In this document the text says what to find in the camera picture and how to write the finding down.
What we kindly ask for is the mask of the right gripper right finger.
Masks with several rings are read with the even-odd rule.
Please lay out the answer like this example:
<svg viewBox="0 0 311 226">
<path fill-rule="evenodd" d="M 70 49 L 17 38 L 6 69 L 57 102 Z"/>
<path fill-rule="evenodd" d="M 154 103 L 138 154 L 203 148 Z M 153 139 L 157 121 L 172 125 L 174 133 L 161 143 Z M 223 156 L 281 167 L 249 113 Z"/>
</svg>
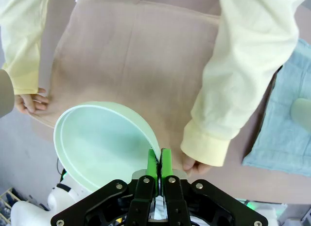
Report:
<svg viewBox="0 0 311 226">
<path fill-rule="evenodd" d="M 189 183 L 173 173 L 172 154 L 161 151 L 161 184 L 171 226 L 191 226 L 191 217 L 209 226 L 266 226 L 267 219 L 204 179 Z"/>
</svg>

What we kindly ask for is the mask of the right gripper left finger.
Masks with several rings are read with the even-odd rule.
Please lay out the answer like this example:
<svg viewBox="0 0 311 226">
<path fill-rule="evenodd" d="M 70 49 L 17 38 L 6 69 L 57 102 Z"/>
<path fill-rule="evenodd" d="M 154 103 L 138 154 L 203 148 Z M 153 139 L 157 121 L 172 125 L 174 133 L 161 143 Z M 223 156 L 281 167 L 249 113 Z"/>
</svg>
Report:
<svg viewBox="0 0 311 226">
<path fill-rule="evenodd" d="M 130 183 L 113 180 L 51 218 L 52 226 L 145 226 L 156 194 L 157 158 L 149 150 L 147 169 Z"/>
</svg>

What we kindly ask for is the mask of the person's left hand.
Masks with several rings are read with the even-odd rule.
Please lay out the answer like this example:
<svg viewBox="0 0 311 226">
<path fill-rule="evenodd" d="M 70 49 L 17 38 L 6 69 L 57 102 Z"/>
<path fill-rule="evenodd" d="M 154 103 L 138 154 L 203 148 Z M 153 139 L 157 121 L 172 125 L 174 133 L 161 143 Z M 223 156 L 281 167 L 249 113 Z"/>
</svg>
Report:
<svg viewBox="0 0 311 226">
<path fill-rule="evenodd" d="M 182 168 L 187 175 L 198 174 L 203 175 L 207 173 L 212 167 L 189 157 L 182 153 Z"/>
</svg>

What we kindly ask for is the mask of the person's right hand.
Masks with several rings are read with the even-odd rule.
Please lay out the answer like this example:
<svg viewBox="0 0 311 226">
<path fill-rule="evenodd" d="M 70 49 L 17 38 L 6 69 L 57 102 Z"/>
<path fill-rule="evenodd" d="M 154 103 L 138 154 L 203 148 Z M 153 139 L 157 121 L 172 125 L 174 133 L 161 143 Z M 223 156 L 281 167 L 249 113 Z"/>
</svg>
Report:
<svg viewBox="0 0 311 226">
<path fill-rule="evenodd" d="M 49 99 L 43 96 L 43 93 L 46 93 L 46 90 L 39 88 L 36 94 L 15 95 L 15 108 L 24 114 L 45 111 L 49 104 Z"/>
</svg>

